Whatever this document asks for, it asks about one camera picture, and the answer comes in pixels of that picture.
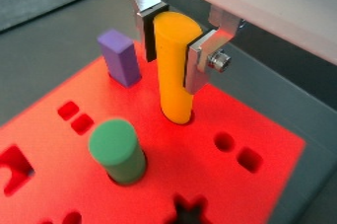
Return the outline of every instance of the yellow cylinder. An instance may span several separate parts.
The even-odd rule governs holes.
[[[201,28],[187,16],[163,12],[155,17],[162,107],[167,118],[186,124],[191,119],[193,96],[183,87],[187,45]]]

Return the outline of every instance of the red foam board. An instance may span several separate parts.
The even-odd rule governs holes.
[[[11,195],[0,190],[0,223],[167,223],[175,198],[188,209],[204,201],[205,223],[267,223],[304,140],[211,85],[195,96],[193,121],[170,122],[156,62],[139,61],[132,88],[110,78],[100,57],[2,127],[0,155],[16,145],[35,172]],[[87,146],[95,126],[116,117],[135,125],[148,158],[143,179],[127,187]]]

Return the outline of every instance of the purple block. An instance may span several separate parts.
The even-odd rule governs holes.
[[[142,79],[134,41],[116,30],[104,33],[98,41],[112,78],[131,87]]]

